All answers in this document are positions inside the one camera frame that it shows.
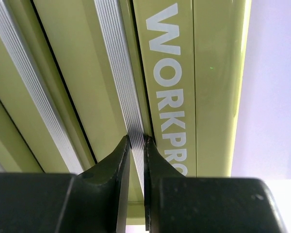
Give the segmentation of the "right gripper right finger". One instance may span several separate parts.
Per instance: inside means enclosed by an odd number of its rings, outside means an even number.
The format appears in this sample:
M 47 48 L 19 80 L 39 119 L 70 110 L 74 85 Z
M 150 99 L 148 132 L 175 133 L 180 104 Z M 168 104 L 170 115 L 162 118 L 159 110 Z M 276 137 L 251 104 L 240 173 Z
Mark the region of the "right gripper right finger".
M 285 233 L 265 182 L 254 178 L 185 177 L 144 145 L 145 228 L 151 233 Z

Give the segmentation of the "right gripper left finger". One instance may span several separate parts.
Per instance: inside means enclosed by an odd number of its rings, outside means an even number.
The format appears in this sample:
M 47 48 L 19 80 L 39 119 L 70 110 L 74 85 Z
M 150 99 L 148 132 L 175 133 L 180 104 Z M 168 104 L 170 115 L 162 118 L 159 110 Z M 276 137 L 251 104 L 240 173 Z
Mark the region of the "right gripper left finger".
M 0 233 L 123 233 L 130 141 L 80 175 L 0 173 Z

